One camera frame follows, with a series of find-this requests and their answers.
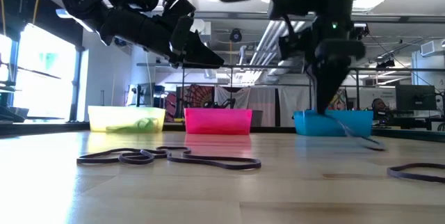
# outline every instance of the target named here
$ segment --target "computer monitor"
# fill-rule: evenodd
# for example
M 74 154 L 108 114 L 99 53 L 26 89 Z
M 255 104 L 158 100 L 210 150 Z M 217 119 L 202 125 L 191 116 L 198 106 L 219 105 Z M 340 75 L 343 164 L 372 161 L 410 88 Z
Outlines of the computer monitor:
M 397 110 L 437 110 L 434 86 L 396 86 Z

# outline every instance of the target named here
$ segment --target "blue bin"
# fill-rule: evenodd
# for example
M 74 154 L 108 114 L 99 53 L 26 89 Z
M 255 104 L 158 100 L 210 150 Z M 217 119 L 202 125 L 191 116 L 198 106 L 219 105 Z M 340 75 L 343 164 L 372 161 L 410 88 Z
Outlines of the blue bin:
M 371 135 L 372 111 L 326 111 L 327 115 L 340 120 L 357 136 Z M 341 125 L 333 119 L 323 117 L 314 110 L 296 111 L 293 114 L 297 134 L 305 136 L 345 136 Z

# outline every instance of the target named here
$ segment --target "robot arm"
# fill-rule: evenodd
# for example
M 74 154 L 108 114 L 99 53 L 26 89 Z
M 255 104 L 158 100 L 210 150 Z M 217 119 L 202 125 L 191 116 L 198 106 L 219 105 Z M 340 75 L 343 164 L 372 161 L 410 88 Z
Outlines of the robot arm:
M 164 0 L 162 15 L 142 12 L 159 0 L 62 0 L 67 12 L 99 34 L 105 45 L 114 37 L 164 56 L 174 67 L 219 68 L 224 60 L 205 47 L 197 32 L 190 32 L 195 7 L 187 0 Z

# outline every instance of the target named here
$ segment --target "window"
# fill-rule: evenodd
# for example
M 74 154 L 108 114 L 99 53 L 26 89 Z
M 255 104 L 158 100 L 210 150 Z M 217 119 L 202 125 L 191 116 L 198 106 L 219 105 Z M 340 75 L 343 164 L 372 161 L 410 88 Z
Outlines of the window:
M 30 117 L 69 119 L 76 49 L 32 25 L 21 34 L 14 106 Z
M 0 35 L 0 63 L 8 64 L 11 58 L 11 49 L 13 47 L 13 42 L 10 38 Z M 0 81 L 8 80 L 8 66 L 0 65 Z

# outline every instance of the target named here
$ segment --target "wooden table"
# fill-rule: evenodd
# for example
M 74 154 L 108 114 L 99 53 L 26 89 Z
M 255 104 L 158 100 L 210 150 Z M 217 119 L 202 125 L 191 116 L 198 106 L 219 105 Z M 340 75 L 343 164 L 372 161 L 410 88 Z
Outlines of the wooden table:
M 444 223 L 445 185 L 386 176 L 388 166 L 445 163 L 445 145 L 294 134 L 186 136 L 72 132 L 0 139 L 0 223 Z M 80 154 L 187 145 L 195 154 L 256 157 L 233 171 L 156 160 L 78 166 Z

